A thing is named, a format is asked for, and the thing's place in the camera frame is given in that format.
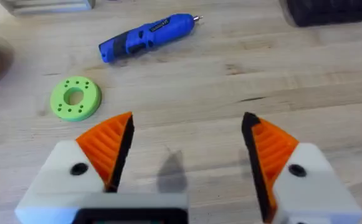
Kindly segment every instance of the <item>blue power tool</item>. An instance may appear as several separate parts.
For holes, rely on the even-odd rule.
[[[190,14],[174,14],[166,19],[142,25],[100,44],[100,54],[103,61],[108,63],[143,49],[149,50],[189,34],[194,23],[201,18],[202,16]]]

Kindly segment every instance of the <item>black screw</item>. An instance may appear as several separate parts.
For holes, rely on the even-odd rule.
[[[88,170],[88,165],[83,162],[79,162],[70,169],[71,175],[81,175]]]
[[[304,167],[302,167],[298,164],[290,165],[288,167],[288,171],[296,177],[305,177],[307,175],[307,172],[304,169]]]

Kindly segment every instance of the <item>orange ridged pad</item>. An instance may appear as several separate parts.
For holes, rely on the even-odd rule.
[[[132,112],[112,117],[96,125],[92,129],[89,129],[86,133],[82,134],[76,139],[79,146],[102,178],[106,189],[109,189],[110,187],[117,187],[113,186],[113,173],[115,168],[117,168],[116,164],[118,162],[125,162],[118,160],[119,158],[125,160],[125,157],[121,156],[121,153],[128,154],[128,150],[131,144],[130,140],[127,141],[129,146],[126,148],[122,147],[124,144],[123,140],[125,135],[128,133],[126,131],[127,127],[132,129],[130,136],[132,139]]]
[[[272,215],[274,215],[276,201],[272,187],[297,147],[298,141],[270,122],[261,118],[259,120],[260,123],[252,127],[252,134],[269,196],[270,210],[273,211]]]

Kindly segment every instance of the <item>gray object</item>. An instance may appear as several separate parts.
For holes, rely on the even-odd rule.
[[[14,15],[74,12],[90,10],[95,6],[95,0],[0,0],[0,3]]]

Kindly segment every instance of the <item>green 3d printed part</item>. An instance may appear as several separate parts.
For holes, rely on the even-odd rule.
[[[70,96],[76,91],[83,93],[83,99],[70,104]],[[50,108],[66,121],[82,121],[98,109],[102,94],[99,87],[85,77],[69,77],[61,81],[50,96]]]

